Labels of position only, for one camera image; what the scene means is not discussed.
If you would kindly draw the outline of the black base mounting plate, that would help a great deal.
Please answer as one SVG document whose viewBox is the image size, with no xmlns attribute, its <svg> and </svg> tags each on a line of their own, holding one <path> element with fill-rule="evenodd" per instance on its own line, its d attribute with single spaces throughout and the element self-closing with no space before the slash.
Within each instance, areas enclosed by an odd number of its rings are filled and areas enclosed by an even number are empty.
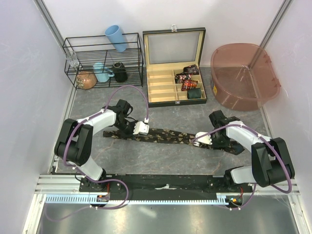
<svg viewBox="0 0 312 234">
<path fill-rule="evenodd" d="M 252 186 L 247 183 L 234 184 L 227 175 L 153 175 L 153 174 L 114 174 L 107 175 L 107 179 L 118 179 L 119 182 L 109 182 L 109 186 L 103 192 L 117 195 L 124 199 L 126 189 L 121 184 L 124 182 L 129 189 L 128 197 L 138 197 L 151 194 L 166 194 L 168 197 L 190 194 L 191 198 L 199 194 L 252 192 Z M 92 192 L 86 186 L 80 184 L 80 192 Z"/>
</svg>

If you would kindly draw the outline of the brown round vase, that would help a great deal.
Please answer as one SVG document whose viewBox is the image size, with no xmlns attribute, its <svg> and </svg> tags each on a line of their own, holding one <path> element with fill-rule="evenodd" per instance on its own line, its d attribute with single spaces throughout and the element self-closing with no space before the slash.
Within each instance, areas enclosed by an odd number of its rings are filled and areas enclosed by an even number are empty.
<svg viewBox="0 0 312 234">
<path fill-rule="evenodd" d="M 76 75 L 77 87 L 83 90 L 93 88 L 97 83 L 97 78 L 93 72 L 81 71 Z"/>
</svg>

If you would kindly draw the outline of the blue plastic cup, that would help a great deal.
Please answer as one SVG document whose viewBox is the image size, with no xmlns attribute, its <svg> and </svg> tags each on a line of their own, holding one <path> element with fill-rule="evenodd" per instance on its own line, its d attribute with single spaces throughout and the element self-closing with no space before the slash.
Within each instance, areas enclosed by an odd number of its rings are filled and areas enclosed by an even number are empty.
<svg viewBox="0 0 312 234">
<path fill-rule="evenodd" d="M 105 30 L 105 36 L 118 52 L 127 49 L 127 43 L 118 25 L 112 25 Z"/>
</svg>

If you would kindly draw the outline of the dark floral necktie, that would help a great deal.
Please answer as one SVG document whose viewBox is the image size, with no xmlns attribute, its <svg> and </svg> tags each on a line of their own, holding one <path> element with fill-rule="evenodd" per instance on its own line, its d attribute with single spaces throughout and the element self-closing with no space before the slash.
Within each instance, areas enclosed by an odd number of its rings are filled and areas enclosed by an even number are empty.
<svg viewBox="0 0 312 234">
<path fill-rule="evenodd" d="M 149 143 L 185 144 L 192 146 L 193 144 L 191 143 L 191 140 L 195 138 L 195 135 L 174 130 L 152 128 L 147 135 L 127 135 L 121 130 L 115 130 L 103 131 L 103 137 Z M 215 140 L 212 140 L 211 144 L 199 143 L 198 147 L 207 150 L 221 150 L 233 155 L 238 155 L 244 151 L 244 147 L 241 144 L 230 139 L 225 140 L 223 143 L 218 143 Z"/>
</svg>

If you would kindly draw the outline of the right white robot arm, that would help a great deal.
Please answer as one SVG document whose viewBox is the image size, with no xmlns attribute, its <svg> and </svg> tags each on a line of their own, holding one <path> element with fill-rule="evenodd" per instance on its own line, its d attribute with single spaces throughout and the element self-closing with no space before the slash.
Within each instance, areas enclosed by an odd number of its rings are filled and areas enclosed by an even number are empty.
<svg viewBox="0 0 312 234">
<path fill-rule="evenodd" d="M 221 110 L 212 112 L 209 119 L 214 127 L 213 147 L 235 155 L 244 149 L 251 153 L 251 166 L 226 171 L 229 176 L 223 179 L 223 186 L 227 191 L 236 191 L 242 183 L 272 186 L 285 194 L 292 191 L 295 170 L 285 140 L 264 136 L 237 117 L 224 116 Z"/>
</svg>

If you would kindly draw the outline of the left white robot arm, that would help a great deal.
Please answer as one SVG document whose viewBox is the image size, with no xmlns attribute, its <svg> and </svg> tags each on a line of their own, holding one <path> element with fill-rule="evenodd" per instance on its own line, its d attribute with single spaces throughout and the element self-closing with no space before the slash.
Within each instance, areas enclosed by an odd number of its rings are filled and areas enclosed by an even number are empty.
<svg viewBox="0 0 312 234">
<path fill-rule="evenodd" d="M 106 171 L 91 157 L 93 135 L 112 126 L 117 127 L 122 133 L 133 134 L 137 121 L 127 120 L 132 111 L 133 107 L 120 99 L 115 106 L 101 109 L 84 119 L 68 118 L 64 121 L 54 147 L 54 154 L 91 178 L 91 180 L 82 178 L 80 181 L 80 184 L 90 191 L 103 192 L 109 186 Z"/>
</svg>

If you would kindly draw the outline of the black pink floral rolled tie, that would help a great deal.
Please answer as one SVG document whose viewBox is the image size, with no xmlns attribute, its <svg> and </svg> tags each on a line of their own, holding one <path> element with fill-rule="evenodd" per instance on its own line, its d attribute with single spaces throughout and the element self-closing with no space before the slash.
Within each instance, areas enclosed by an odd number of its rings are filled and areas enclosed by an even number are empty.
<svg viewBox="0 0 312 234">
<path fill-rule="evenodd" d="M 191 80 L 192 76 L 188 73 L 179 73 L 175 75 L 175 83 L 180 84 L 184 83 L 186 80 Z"/>
</svg>

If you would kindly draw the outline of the red patterned rolled tie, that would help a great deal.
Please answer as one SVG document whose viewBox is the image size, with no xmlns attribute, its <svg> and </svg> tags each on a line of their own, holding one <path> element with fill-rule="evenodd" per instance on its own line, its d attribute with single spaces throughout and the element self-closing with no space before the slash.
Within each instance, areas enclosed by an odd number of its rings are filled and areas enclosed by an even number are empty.
<svg viewBox="0 0 312 234">
<path fill-rule="evenodd" d="M 197 87 L 197 84 L 198 84 L 197 80 L 191 80 L 191 79 L 185 80 L 183 82 L 181 90 L 182 91 L 188 91 L 188 90 L 194 89 Z"/>
</svg>

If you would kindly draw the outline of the black wooden tie box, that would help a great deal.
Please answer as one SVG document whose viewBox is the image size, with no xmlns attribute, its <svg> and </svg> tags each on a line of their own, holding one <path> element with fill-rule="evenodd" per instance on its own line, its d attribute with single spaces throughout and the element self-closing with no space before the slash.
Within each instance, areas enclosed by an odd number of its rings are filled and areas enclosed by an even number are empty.
<svg viewBox="0 0 312 234">
<path fill-rule="evenodd" d="M 144 31 L 143 44 L 146 62 L 148 104 L 150 108 L 205 104 L 207 102 L 201 73 L 191 75 L 200 88 L 200 99 L 188 99 L 183 83 L 175 83 L 175 75 L 183 68 L 196 64 L 199 68 L 206 29 L 187 28 Z"/>
</svg>

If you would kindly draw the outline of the black ceramic jar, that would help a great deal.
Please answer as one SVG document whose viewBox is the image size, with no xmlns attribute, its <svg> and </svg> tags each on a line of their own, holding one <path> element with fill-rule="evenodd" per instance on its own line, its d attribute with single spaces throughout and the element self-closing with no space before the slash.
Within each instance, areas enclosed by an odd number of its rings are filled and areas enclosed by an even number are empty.
<svg viewBox="0 0 312 234">
<path fill-rule="evenodd" d="M 115 74 L 115 80 L 119 83 L 123 83 L 128 79 L 125 66 L 122 62 L 115 62 L 112 70 Z"/>
</svg>

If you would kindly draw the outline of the light blue mug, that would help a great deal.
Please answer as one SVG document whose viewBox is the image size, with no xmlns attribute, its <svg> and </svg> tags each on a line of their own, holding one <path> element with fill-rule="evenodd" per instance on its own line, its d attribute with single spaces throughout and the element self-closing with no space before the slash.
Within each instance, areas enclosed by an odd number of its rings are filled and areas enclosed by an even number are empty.
<svg viewBox="0 0 312 234">
<path fill-rule="evenodd" d="M 104 66 L 101 62 L 96 62 L 93 65 L 93 70 L 96 75 L 98 82 L 104 83 L 107 82 L 110 78 L 115 76 L 113 70 Z"/>
</svg>

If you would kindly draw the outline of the dark pink patterned rolled tie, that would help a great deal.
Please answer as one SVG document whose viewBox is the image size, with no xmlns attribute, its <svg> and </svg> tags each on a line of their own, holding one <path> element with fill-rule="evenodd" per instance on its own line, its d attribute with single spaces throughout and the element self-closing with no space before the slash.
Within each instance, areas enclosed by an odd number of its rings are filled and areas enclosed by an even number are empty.
<svg viewBox="0 0 312 234">
<path fill-rule="evenodd" d="M 196 64 L 189 65 L 183 68 L 183 72 L 190 75 L 199 75 L 199 68 Z"/>
</svg>

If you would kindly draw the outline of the pink transparent plastic tub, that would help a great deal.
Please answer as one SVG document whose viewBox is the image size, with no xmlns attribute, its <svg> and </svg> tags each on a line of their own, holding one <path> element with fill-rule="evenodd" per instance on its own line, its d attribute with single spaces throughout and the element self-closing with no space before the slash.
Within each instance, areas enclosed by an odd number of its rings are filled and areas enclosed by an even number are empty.
<svg viewBox="0 0 312 234">
<path fill-rule="evenodd" d="M 280 93 L 270 56 L 252 43 L 218 47 L 211 57 L 211 90 L 224 107 L 253 111 Z"/>
</svg>

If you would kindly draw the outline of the clear glass cup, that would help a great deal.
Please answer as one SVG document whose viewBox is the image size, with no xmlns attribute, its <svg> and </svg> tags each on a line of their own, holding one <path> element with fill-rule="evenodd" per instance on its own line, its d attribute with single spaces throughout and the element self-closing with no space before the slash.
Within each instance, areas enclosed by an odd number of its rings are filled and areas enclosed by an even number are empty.
<svg viewBox="0 0 312 234">
<path fill-rule="evenodd" d="M 71 67 L 77 68 L 79 67 L 79 60 L 77 58 L 77 55 L 75 51 L 68 51 L 65 53 L 66 60 L 69 62 L 69 65 Z"/>
</svg>

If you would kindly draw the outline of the dark green rolled tie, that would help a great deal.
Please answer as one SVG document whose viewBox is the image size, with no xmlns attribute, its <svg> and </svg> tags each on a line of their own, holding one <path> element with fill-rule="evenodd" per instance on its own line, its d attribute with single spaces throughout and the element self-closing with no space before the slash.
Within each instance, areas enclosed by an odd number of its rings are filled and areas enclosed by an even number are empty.
<svg viewBox="0 0 312 234">
<path fill-rule="evenodd" d="M 200 99 L 202 97 L 202 92 L 200 88 L 193 88 L 187 91 L 188 99 Z"/>
</svg>

